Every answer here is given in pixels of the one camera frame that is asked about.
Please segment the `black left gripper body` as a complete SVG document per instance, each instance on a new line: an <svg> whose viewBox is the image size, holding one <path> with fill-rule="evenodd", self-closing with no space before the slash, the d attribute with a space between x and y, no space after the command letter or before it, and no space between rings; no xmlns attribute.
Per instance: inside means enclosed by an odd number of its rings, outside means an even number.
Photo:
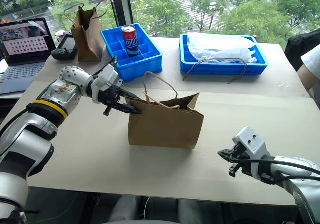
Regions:
<svg viewBox="0 0 320 224"><path fill-rule="evenodd" d="M98 92L98 101L106 106L121 107L119 100L121 98L122 89L115 85L107 88L106 90L100 90Z"/></svg>

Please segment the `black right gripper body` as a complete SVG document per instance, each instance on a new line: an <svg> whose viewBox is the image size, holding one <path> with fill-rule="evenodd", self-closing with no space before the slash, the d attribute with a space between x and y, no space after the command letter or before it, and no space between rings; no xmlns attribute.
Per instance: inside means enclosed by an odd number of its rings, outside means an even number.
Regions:
<svg viewBox="0 0 320 224"><path fill-rule="evenodd" d="M246 160L250 159L247 149L245 146L241 143L238 142L234 147L233 147L233 155L234 163L232 163L231 167L229 168L229 174L232 177L236 176L236 172L241 168L241 171L246 174L251 176L251 164L249 162L244 162L244 163L239 163L236 162L236 160Z"/></svg>

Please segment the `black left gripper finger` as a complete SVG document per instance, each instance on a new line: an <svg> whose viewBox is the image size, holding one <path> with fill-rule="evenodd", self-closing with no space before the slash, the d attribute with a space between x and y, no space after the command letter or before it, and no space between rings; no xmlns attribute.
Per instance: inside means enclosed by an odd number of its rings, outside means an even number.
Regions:
<svg viewBox="0 0 320 224"><path fill-rule="evenodd" d="M135 95L127 90L124 90L122 88L119 89L119 95L124 98L131 98L131 99L137 99L137 100L140 99L137 95Z"/></svg>
<svg viewBox="0 0 320 224"><path fill-rule="evenodd" d="M104 115L108 116L112 109L118 110L120 112L129 113L129 114L142 114L140 110L137 108L130 106L128 104L121 104L118 102L106 102L103 103L106 105L106 110L104 111Z"/></svg>

